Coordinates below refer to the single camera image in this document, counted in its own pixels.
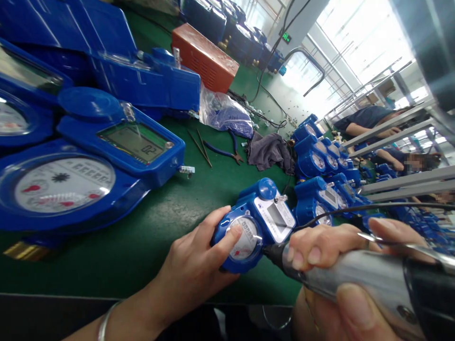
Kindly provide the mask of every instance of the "electric screwdriver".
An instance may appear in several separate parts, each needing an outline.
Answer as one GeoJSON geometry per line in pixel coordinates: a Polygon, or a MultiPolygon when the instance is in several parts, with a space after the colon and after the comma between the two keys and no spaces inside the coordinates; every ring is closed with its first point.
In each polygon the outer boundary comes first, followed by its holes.
{"type": "Polygon", "coordinates": [[[361,286],[396,334],[405,340],[447,340],[455,333],[455,258],[431,253],[439,263],[356,250],[341,255],[329,269],[306,272],[287,261],[289,243],[268,245],[263,254],[286,276],[336,302],[343,283],[361,286]]]}

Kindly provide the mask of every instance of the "gray cloth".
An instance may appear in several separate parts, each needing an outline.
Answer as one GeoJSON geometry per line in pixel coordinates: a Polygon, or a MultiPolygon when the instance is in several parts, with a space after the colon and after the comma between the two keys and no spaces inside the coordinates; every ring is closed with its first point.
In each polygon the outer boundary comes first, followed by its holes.
{"type": "Polygon", "coordinates": [[[258,171],[277,164],[287,175],[294,175],[294,160],[286,147],[286,141],[277,133],[262,137],[255,132],[246,148],[248,164],[256,165],[258,171]]]}

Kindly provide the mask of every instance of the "silver bracelet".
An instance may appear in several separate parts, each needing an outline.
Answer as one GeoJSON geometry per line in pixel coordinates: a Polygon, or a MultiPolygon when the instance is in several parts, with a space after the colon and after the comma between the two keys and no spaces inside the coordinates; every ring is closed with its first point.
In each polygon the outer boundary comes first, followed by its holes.
{"type": "Polygon", "coordinates": [[[109,320],[110,313],[112,313],[112,310],[114,310],[114,308],[116,306],[118,306],[120,303],[121,303],[121,301],[118,301],[117,303],[115,303],[108,310],[108,312],[104,315],[103,322],[101,322],[100,329],[98,330],[98,341],[104,341],[104,337],[106,336],[106,327],[108,325],[108,320],[109,320]]]}

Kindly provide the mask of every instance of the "pipe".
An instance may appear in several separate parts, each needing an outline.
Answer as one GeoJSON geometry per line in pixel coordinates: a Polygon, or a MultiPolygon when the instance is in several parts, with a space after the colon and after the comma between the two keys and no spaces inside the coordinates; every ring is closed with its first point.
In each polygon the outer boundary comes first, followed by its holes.
{"type": "Polygon", "coordinates": [[[319,80],[316,83],[314,83],[312,85],[312,87],[307,90],[307,92],[305,92],[303,94],[303,96],[305,97],[306,95],[308,95],[310,93],[311,90],[313,90],[315,87],[317,87],[324,80],[324,78],[326,77],[326,71],[316,61],[316,59],[314,59],[314,57],[307,50],[305,50],[303,47],[296,47],[296,48],[290,50],[289,53],[284,58],[284,62],[286,62],[296,52],[302,52],[305,55],[305,57],[307,57],[309,59],[309,61],[316,67],[316,69],[318,69],[322,73],[321,74],[321,78],[319,78],[319,80]]]}

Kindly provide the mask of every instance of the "plastic bag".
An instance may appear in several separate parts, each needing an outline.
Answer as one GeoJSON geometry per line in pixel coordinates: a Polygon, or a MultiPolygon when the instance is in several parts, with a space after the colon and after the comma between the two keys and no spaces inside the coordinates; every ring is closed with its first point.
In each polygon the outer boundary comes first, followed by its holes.
{"type": "Polygon", "coordinates": [[[180,8],[177,0],[121,0],[122,2],[133,2],[135,4],[149,7],[160,12],[178,16],[180,8]]]}
{"type": "Polygon", "coordinates": [[[199,121],[219,131],[231,129],[238,136],[253,138],[253,122],[246,110],[225,93],[210,91],[202,82],[199,121]]]}

